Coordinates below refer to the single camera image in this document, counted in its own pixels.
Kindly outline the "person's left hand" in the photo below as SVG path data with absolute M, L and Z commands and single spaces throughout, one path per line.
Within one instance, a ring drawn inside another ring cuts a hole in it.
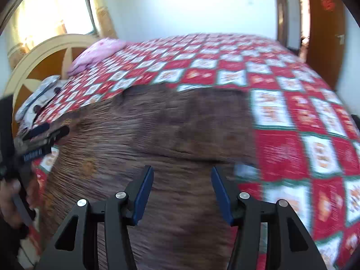
M 10 182 L 7 182 L 6 180 L 1 182 L 1 213 L 3 215 L 4 221 L 14 229 L 19 228 L 23 223 L 23 220 L 12 200 L 13 196 L 20 192 L 20 189 L 21 185 L 17 179 L 13 179 Z M 26 192 L 27 203 L 29 204 L 29 207 L 31 209 L 38 207 L 40 195 L 39 184 L 36 175 L 32 175 L 26 188 Z

